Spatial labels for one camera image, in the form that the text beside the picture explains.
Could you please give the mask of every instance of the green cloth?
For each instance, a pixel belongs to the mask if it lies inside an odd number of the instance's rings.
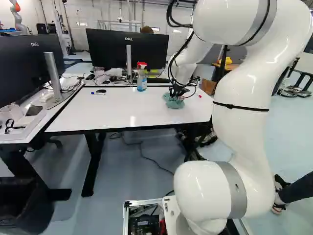
[[[169,92],[163,95],[163,99],[166,101],[166,105],[170,109],[182,109],[185,106],[183,100],[179,100],[177,97],[171,97]]]

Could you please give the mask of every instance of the computer monitor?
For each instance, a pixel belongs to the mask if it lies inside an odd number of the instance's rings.
[[[0,108],[18,103],[50,81],[46,51],[53,52],[61,77],[65,66],[56,34],[0,37]]]
[[[126,45],[131,45],[132,67],[146,62],[149,69],[166,64],[169,35],[86,29],[93,66],[126,68]]]

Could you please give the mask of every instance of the person's leg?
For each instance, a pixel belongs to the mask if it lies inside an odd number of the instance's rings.
[[[280,214],[286,209],[286,204],[309,197],[313,197],[313,172],[279,190],[275,194],[272,212]]]
[[[278,195],[285,204],[313,197],[313,171],[280,190]]]

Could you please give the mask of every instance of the cardboard box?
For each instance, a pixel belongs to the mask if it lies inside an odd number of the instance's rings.
[[[208,95],[213,95],[216,84],[216,82],[203,79],[201,83],[201,90],[203,90]]]

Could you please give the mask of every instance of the computer mouse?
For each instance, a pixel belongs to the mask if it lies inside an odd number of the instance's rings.
[[[92,73],[88,77],[86,77],[86,80],[93,80],[95,75]]]

